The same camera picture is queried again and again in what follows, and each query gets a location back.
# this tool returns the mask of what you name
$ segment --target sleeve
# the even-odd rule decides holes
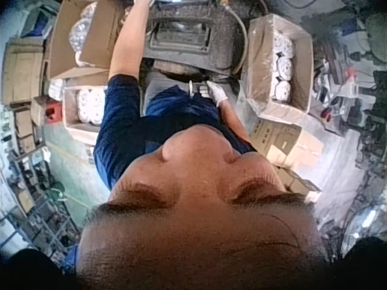
[[[94,162],[106,186],[111,189],[123,170],[128,130],[140,118],[140,89],[133,76],[112,77],[108,83],[105,111],[94,148]]]

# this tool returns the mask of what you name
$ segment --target cardboard box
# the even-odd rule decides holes
[[[108,73],[93,74],[70,79],[63,95],[63,124],[70,135],[80,142],[96,145],[100,128],[93,124],[84,124],[78,117],[77,93],[82,88],[105,87],[108,84]]]
[[[31,101],[31,119],[39,127],[45,123],[46,105],[49,101],[50,97],[46,95],[35,97]]]
[[[24,153],[29,153],[32,150],[36,148],[35,146],[35,141],[34,141],[34,136],[29,135],[27,137],[23,137],[19,139],[19,146],[21,150],[24,151]]]
[[[50,79],[65,79],[107,71],[117,37],[118,22],[123,14],[121,1],[99,0],[80,60],[95,67],[79,67],[68,35],[79,21],[82,10],[93,1],[63,0],[51,40]]]
[[[30,199],[30,195],[26,190],[19,193],[19,201],[25,213],[28,213],[34,206],[34,202]]]
[[[314,167],[324,144],[297,125],[259,119],[250,134],[252,146],[272,164],[294,169],[299,163]]]
[[[290,104],[276,102],[270,97],[275,30],[289,37],[295,47]],[[251,20],[249,50],[241,79],[247,101],[259,117],[288,124],[299,122],[310,110],[312,37],[298,25],[275,14]]]
[[[319,199],[321,189],[311,181],[302,179],[294,171],[281,168],[278,170],[277,175],[288,191],[305,195],[305,203],[316,203]]]
[[[15,112],[15,129],[19,138],[31,135],[33,133],[30,110]]]
[[[15,38],[7,43],[2,74],[2,104],[30,102],[41,94],[42,61],[41,40]]]

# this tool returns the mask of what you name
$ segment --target hose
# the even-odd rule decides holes
[[[238,71],[241,70],[243,63],[246,59],[247,47],[249,45],[249,39],[247,37],[246,27],[244,26],[241,18],[239,18],[239,16],[234,12],[234,10],[231,9],[231,7],[229,5],[224,5],[223,7],[224,7],[224,9],[226,9],[227,12],[229,12],[232,16],[234,16],[235,19],[238,21],[239,25],[241,26],[243,37],[244,37],[244,46],[243,46],[243,52],[242,52],[241,59],[239,60],[238,64],[232,70],[232,74],[237,74]]]
[[[311,6],[312,4],[314,4],[317,0],[311,0],[308,4],[305,4],[303,6],[295,6],[294,4],[290,3],[289,0],[284,0],[284,2],[286,4],[288,4],[290,7],[294,8],[294,9],[305,9],[309,6]]]

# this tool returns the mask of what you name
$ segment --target red object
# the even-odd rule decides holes
[[[46,104],[45,122],[46,124],[62,121],[62,102],[49,101]]]
[[[321,119],[326,122],[326,123],[329,123],[331,120],[332,120],[332,109],[331,108],[326,108],[324,109],[322,112],[321,112]]]

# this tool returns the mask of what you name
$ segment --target nose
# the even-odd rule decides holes
[[[206,125],[196,125],[175,134],[164,143],[162,154],[167,162],[184,161],[190,165],[203,160],[230,163],[238,155],[220,131]]]

